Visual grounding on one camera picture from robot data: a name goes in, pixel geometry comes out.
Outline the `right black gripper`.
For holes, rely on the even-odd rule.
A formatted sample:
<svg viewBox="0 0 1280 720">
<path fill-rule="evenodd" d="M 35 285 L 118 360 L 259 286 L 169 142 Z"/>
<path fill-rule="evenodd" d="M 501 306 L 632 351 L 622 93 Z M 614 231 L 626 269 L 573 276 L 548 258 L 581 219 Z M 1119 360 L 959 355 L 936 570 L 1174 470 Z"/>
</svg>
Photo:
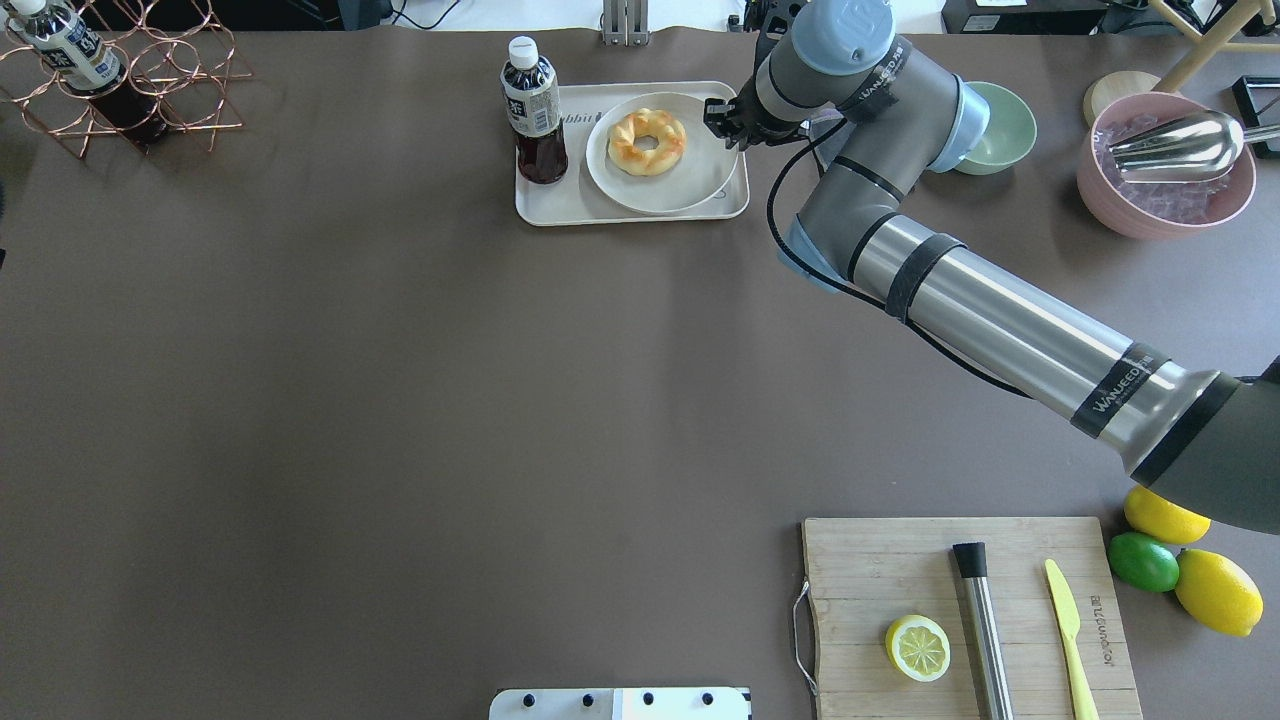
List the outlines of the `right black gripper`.
<svg viewBox="0 0 1280 720">
<path fill-rule="evenodd" d="M 746 151 L 760 143 L 780 146 L 801 140 L 801 122 L 771 114 L 754 85 L 745 85 L 731 100 L 708 97 L 703 106 L 703 124 L 730 150 Z"/>
</svg>

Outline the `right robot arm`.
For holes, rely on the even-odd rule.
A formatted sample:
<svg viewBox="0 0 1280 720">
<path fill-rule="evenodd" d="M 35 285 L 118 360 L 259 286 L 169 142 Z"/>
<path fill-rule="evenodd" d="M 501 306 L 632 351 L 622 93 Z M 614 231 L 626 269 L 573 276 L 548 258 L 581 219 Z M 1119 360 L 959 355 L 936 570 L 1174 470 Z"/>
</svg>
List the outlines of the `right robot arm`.
<svg viewBox="0 0 1280 720">
<path fill-rule="evenodd" d="M 786 31 L 759 40 L 736 97 L 707 101 L 708 129 L 730 150 L 790 143 L 832 106 L 851 131 L 774 234 L 781 258 L 1112 446 L 1161 497 L 1276 533 L 1277 369 L 1187 370 L 904 215 L 923 172 L 950 170 L 979 143 L 988 102 L 901 36 L 887 1 L 777 3 L 765 17 Z"/>
</svg>

